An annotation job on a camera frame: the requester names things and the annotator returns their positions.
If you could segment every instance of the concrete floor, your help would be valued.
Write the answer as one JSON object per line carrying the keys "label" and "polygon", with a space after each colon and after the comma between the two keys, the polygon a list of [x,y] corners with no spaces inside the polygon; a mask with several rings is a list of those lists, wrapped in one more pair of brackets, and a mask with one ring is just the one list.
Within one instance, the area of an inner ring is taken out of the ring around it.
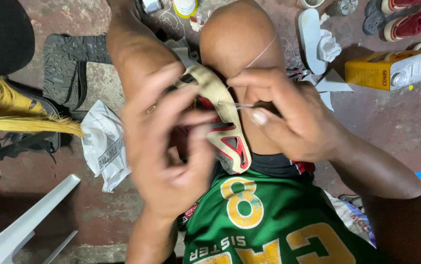
{"label": "concrete floor", "polygon": [[[285,59],[288,67],[298,65],[300,51],[296,31],[296,18],[301,12],[296,0],[256,0],[271,16],[279,36],[287,38],[295,56],[285,40]],[[210,0],[202,0],[203,6]],[[229,1],[212,1],[214,6]],[[331,3],[318,8],[320,14]],[[51,33],[70,35],[97,35],[107,31],[110,20],[105,0],[20,0],[32,19],[35,31],[36,51],[32,62],[12,74],[11,79],[32,87],[43,87],[43,43]],[[326,21],[323,29],[330,30],[344,49],[330,65],[342,75],[344,62],[366,49],[373,51],[404,50],[408,45],[421,41],[421,35],[395,43],[386,43],[378,36],[366,36],[362,32],[364,8],[367,1],[359,1],[355,13],[347,17],[333,17]],[[145,19],[153,28],[163,28],[178,39],[183,36],[183,27],[175,29],[160,22],[160,12]],[[199,33],[191,30],[189,20],[181,19],[186,38],[197,46]],[[88,109],[96,99],[117,111],[122,104],[122,95],[117,73],[109,65],[90,63],[88,68],[88,99],[83,105]],[[414,89],[395,92],[380,91],[351,85],[355,93],[333,93],[334,115],[349,130],[365,140],[385,149],[413,171],[421,171],[421,83]],[[16,256],[18,263],[40,262],[72,231],[78,234],[61,253],[56,263],[74,263],[77,258],[83,263],[113,263],[124,259],[125,243],[142,207],[137,189],[125,180],[112,194],[102,193],[103,180],[94,178],[85,163],[79,139],[61,147],[54,154],[56,164],[48,155],[22,153],[16,159],[5,158],[0,162],[0,208],[5,217],[0,217],[0,231],[48,193],[69,174],[82,179],[69,197],[56,207],[35,230],[35,237],[26,249]],[[316,184],[333,196],[349,193],[328,162],[317,164]]]}

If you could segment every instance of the shoe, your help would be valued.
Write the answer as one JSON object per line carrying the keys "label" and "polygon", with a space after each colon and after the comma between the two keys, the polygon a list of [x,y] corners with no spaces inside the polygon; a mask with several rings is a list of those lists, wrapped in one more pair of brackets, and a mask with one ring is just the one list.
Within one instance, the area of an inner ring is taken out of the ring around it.
{"label": "shoe", "polygon": [[[219,115],[211,122],[211,131],[207,135],[217,150],[217,159],[228,174],[243,173],[251,165],[251,154],[231,94],[219,77],[202,65],[189,67],[174,85],[180,88],[192,81],[197,81],[201,88],[191,108],[215,110]],[[177,127],[184,135],[189,134],[192,128]]]}
{"label": "shoe", "polygon": [[398,41],[421,33],[421,11],[398,17],[383,29],[384,37],[389,42]]}
{"label": "shoe", "polygon": [[421,4],[421,0],[382,0],[382,12],[391,14],[402,9]]}

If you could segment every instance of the person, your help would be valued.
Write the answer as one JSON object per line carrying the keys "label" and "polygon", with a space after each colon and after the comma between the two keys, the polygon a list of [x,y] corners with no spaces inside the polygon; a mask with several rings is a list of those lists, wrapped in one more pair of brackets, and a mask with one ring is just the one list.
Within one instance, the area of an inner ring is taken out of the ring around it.
{"label": "person", "polygon": [[[213,175],[215,152],[206,136],[215,112],[186,110],[196,85],[163,96],[184,73],[182,63],[130,12],[130,2],[110,2],[107,47],[126,97],[131,177],[144,200],[127,264],[173,261],[177,218],[190,208],[184,263],[421,263],[421,181],[345,129],[312,85],[287,78],[282,45],[257,3],[239,0],[213,12],[202,28],[202,64],[233,88],[237,102],[272,101],[282,118],[245,109],[242,127],[259,167]],[[180,165],[167,154],[177,125],[194,126]],[[310,182],[310,169],[298,172],[293,164],[322,160],[362,197],[377,249],[344,227]]]}

